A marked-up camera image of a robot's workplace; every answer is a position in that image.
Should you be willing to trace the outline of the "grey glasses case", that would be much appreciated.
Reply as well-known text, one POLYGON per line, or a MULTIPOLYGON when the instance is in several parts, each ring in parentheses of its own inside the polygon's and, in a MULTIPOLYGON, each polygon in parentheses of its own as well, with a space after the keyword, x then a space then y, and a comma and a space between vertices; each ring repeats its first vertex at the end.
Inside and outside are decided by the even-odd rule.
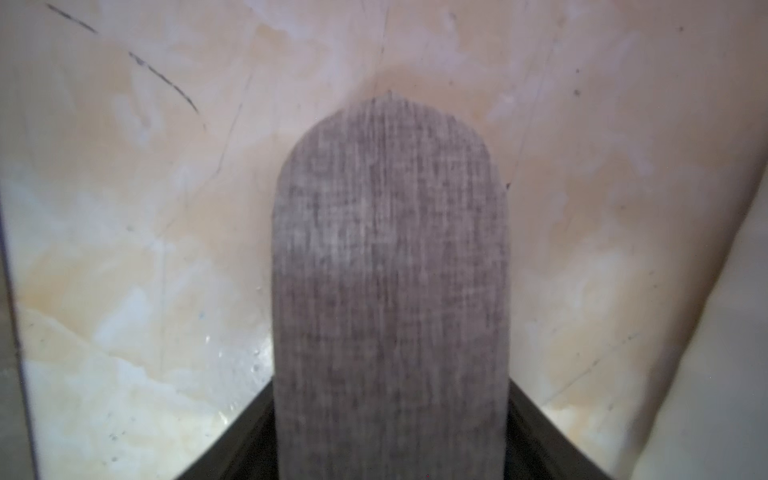
POLYGON ((471 127, 391 93, 312 127, 273 208, 280 476, 501 478, 509 259, 471 127))

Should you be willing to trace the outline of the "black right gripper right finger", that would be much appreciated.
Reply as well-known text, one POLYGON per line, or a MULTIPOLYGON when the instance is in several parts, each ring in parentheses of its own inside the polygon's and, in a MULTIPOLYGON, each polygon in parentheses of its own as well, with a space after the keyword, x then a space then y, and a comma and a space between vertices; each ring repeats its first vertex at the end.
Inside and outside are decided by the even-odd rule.
POLYGON ((509 382, 506 480, 609 480, 514 382, 509 382))

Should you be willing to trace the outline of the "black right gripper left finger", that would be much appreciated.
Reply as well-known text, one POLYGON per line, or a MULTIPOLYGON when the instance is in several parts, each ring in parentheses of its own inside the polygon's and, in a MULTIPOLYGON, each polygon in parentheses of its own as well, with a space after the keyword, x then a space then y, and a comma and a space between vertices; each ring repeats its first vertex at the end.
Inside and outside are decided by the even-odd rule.
POLYGON ((220 438, 179 480, 277 480, 273 382, 269 381, 220 438))

